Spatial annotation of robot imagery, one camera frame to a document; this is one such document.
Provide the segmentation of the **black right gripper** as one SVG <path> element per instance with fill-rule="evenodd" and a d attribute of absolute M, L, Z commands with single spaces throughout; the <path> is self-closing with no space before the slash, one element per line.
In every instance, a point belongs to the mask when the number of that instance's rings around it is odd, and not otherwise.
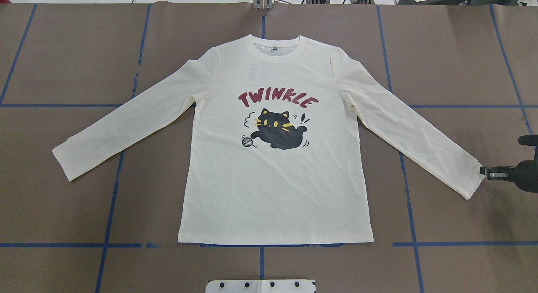
<path fill-rule="evenodd" d="M 502 180 L 514 182 L 522 191 L 538 193 L 538 167 L 537 161 L 521 161 L 517 166 L 487 167 L 481 166 L 480 173 L 487 180 Z"/>

